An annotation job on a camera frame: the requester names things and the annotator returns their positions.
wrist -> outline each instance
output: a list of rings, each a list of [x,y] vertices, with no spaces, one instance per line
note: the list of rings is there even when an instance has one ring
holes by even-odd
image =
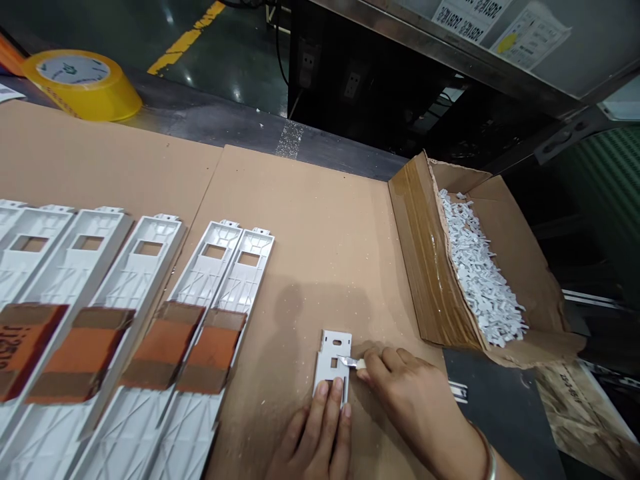
[[[428,466],[439,480],[485,480],[488,455],[485,444],[464,420],[456,429],[442,431],[444,438],[435,439],[436,445],[428,455]]]

packing tape roll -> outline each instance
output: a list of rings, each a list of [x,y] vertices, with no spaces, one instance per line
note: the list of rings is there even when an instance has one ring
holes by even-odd
[[[92,121],[128,118],[142,99],[116,62],[82,50],[50,50],[25,60],[25,76],[62,110]]]

table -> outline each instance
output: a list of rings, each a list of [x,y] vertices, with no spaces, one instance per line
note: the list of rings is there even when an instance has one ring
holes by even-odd
[[[225,144],[388,181],[406,162],[392,153],[260,112],[146,73],[126,70],[145,106],[122,122],[200,143]],[[23,79],[2,78],[32,103],[55,107]],[[565,478],[533,371],[501,367],[482,354],[444,349],[449,378],[469,388],[465,416],[525,479]]]

rectangular hole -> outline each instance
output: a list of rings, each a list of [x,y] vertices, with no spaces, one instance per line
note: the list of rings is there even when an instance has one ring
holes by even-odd
[[[260,260],[260,255],[256,255],[255,253],[242,252],[240,254],[240,260],[238,260],[238,263],[242,263],[243,265],[248,265],[250,267],[257,267],[258,260]]]
[[[48,240],[49,239],[46,239],[44,237],[29,237],[27,235],[20,235],[15,240],[15,242],[13,242],[11,250],[30,251],[38,253],[42,251]]]
[[[134,253],[138,255],[148,255],[150,257],[157,257],[162,250],[162,243],[139,241],[135,246]]]
[[[80,235],[73,246],[74,250],[98,250],[104,237],[92,237],[91,235]]]
[[[205,245],[204,251],[202,252],[202,254],[205,257],[209,257],[209,258],[216,258],[218,260],[222,260],[222,257],[224,257],[225,252],[227,251],[226,248],[224,247],[218,247],[217,245],[212,245],[210,243]]]

plastic scrap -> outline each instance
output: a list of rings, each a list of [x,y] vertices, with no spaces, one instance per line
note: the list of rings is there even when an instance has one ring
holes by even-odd
[[[525,308],[518,304],[515,294],[491,260],[495,254],[489,250],[488,240],[480,230],[480,220],[473,214],[472,201],[454,203],[449,192],[440,190],[445,210],[451,256],[457,277],[471,311],[478,318],[480,330],[492,345],[504,347],[506,342],[522,340],[529,326],[522,318]],[[457,193],[458,200],[466,195]]]

